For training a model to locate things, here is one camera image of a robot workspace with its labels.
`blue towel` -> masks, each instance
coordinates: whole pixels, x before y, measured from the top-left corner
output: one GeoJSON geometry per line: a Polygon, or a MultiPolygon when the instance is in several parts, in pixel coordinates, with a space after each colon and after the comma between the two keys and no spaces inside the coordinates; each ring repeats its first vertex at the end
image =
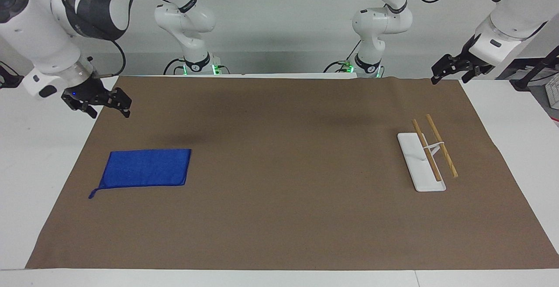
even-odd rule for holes
{"type": "Polygon", "coordinates": [[[190,149],[147,149],[110,152],[99,187],[182,186],[186,182],[190,149]]]}

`brown mat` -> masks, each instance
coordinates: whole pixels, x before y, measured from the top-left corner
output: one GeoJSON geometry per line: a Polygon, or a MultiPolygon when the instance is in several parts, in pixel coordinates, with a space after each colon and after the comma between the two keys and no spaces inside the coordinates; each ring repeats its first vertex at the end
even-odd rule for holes
{"type": "Polygon", "coordinates": [[[27,268],[557,268],[459,83],[120,78],[27,268]],[[430,113],[460,177],[419,193],[398,132],[430,113]],[[191,148],[182,187],[101,190],[112,150],[191,148]]]}

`wooden stick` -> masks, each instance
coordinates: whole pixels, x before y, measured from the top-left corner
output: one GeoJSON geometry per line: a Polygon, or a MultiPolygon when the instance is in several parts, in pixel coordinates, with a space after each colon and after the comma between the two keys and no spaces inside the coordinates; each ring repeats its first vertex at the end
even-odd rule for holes
{"type": "MultiPolygon", "coordinates": [[[[427,117],[427,121],[429,122],[429,125],[431,126],[431,130],[433,130],[433,134],[435,135],[435,138],[437,138],[437,142],[442,142],[443,139],[441,138],[441,134],[439,134],[439,131],[435,126],[435,122],[433,122],[433,118],[431,118],[431,114],[427,114],[426,117],[427,117]]],[[[447,164],[449,164],[449,168],[451,169],[452,172],[452,177],[458,178],[458,172],[456,171],[454,163],[452,162],[451,156],[449,154],[449,150],[447,150],[447,146],[444,143],[441,144],[441,150],[443,150],[443,155],[447,160],[447,164]]]]}
{"type": "Polygon", "coordinates": [[[435,180],[442,181],[443,178],[441,178],[441,173],[439,173],[439,170],[437,170],[437,166],[435,166],[435,159],[433,159],[433,155],[431,155],[431,151],[429,150],[429,148],[427,148],[427,142],[423,137],[423,133],[421,133],[421,129],[419,128],[419,124],[417,120],[414,119],[412,122],[414,124],[415,132],[419,136],[419,141],[423,146],[423,151],[425,152],[425,156],[427,156],[427,161],[429,162],[429,165],[431,166],[431,170],[435,175],[435,180]]]}

